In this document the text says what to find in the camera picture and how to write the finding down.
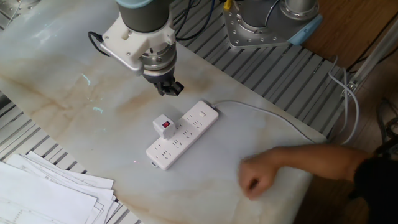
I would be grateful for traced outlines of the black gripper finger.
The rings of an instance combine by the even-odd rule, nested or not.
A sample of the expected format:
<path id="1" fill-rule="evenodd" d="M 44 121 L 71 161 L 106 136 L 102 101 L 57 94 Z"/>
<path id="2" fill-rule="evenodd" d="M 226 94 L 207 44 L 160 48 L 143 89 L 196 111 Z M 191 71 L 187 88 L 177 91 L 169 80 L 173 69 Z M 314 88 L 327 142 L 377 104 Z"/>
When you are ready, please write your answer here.
<path id="1" fill-rule="evenodd" d="M 183 89 L 184 86 L 180 82 L 172 82 L 172 84 L 167 87 L 167 94 L 170 96 L 178 96 Z"/>
<path id="2" fill-rule="evenodd" d="M 155 83 L 154 86 L 156 87 L 158 93 L 161 96 L 168 95 L 170 93 L 169 88 L 170 85 L 164 82 Z"/>

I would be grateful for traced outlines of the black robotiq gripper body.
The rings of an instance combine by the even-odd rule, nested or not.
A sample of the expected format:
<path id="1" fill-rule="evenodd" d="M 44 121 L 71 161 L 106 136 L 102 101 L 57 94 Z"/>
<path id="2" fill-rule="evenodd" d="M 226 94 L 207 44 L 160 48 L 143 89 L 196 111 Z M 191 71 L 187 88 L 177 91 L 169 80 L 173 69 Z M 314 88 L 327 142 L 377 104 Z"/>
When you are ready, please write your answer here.
<path id="1" fill-rule="evenodd" d="M 161 72 L 160 74 L 150 74 L 149 71 L 146 71 L 143 77 L 151 84 L 161 83 L 164 86 L 171 86 L 175 82 L 174 71 L 174 68 L 171 68 L 168 72 Z"/>

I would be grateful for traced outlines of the person's right hand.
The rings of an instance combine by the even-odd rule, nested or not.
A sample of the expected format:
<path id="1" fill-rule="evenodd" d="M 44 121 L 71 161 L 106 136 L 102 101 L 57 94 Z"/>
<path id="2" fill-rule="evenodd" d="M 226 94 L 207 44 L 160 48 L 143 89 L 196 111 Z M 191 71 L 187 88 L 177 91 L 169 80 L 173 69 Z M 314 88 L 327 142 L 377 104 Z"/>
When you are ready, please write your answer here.
<path id="1" fill-rule="evenodd" d="M 278 170 L 284 165 L 285 156 L 271 149 L 242 159 L 238 170 L 238 183 L 249 200 L 260 197 L 274 184 Z"/>

